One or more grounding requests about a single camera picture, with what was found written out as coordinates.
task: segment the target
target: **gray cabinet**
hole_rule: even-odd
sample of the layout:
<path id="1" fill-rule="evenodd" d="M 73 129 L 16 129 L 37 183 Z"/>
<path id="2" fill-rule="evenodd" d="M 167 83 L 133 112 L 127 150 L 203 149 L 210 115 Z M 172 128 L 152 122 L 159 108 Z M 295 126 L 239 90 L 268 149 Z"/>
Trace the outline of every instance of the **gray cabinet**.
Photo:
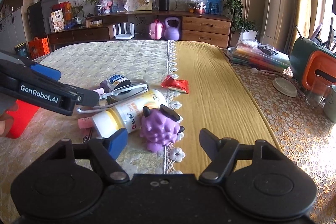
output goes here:
<path id="1" fill-rule="evenodd" d="M 0 50 L 15 53 L 14 47 L 26 42 L 21 8 L 0 21 Z"/>

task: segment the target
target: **lace trim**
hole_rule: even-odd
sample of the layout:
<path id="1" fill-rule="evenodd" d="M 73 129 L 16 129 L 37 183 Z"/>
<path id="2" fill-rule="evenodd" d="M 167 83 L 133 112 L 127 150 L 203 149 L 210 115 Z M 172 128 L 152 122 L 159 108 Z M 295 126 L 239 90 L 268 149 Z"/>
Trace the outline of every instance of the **lace trim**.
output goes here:
<path id="1" fill-rule="evenodd" d="M 167 54 L 167 75 L 171 75 L 174 79 L 179 76 L 176 74 L 178 68 L 176 68 L 177 63 L 176 60 L 176 46 L 175 41 L 168 41 L 168 54 Z M 179 109 L 182 104 L 176 100 L 181 93 L 174 90 L 167 91 L 167 99 L 168 106 L 172 109 Z M 184 137 L 184 133 L 179 133 L 177 135 L 177 141 L 180 141 Z M 164 150 L 164 174 L 182 174 L 180 170 L 174 169 L 174 163 L 180 162 L 185 157 L 185 153 L 179 147 L 174 147 L 174 145 L 170 142 L 168 146 L 165 147 Z"/>

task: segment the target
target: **screw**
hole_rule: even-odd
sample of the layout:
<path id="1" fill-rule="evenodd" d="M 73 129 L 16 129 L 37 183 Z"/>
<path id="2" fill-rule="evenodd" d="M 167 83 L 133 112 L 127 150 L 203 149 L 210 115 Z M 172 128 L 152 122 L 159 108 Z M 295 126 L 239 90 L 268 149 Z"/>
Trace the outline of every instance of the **screw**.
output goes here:
<path id="1" fill-rule="evenodd" d="M 110 178 L 114 180 L 124 180 L 127 178 L 127 175 L 124 172 L 113 172 L 110 174 Z"/>
<path id="2" fill-rule="evenodd" d="M 218 174 L 213 171 L 208 171 L 208 172 L 202 173 L 202 177 L 206 180 L 216 180 L 218 179 Z"/>
<path id="3" fill-rule="evenodd" d="M 158 183 L 157 181 L 152 181 L 152 182 L 150 183 L 150 185 L 151 185 L 151 186 L 154 186 L 154 187 L 157 187 L 157 186 L 160 185 L 160 183 Z"/>
<path id="4" fill-rule="evenodd" d="M 164 180 L 161 180 L 160 183 L 165 185 L 165 184 L 169 184 L 169 181 L 164 179 Z"/>

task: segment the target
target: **red candy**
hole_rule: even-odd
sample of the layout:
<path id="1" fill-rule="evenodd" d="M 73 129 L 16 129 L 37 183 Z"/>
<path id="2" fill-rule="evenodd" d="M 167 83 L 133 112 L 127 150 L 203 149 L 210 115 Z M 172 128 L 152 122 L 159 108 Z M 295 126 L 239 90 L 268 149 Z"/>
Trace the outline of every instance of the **red candy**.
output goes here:
<path id="1" fill-rule="evenodd" d="M 176 80 L 171 75 L 168 75 L 161 83 L 163 88 L 169 88 L 170 90 L 176 90 L 189 94 L 189 84 L 187 80 Z"/>

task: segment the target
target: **kettlebell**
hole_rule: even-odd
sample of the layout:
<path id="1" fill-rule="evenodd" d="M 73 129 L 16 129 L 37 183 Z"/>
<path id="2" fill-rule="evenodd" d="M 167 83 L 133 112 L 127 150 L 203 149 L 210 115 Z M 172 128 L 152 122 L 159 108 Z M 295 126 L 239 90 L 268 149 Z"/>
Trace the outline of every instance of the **kettlebell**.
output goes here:
<path id="1" fill-rule="evenodd" d="M 168 24 L 168 20 L 175 20 L 178 22 L 178 26 L 177 27 L 172 27 L 169 26 Z M 166 30 L 164 33 L 165 39 L 166 40 L 179 40 L 180 39 L 180 25 L 181 25 L 181 20 L 177 17 L 167 17 L 165 20 L 165 26 L 166 26 Z"/>

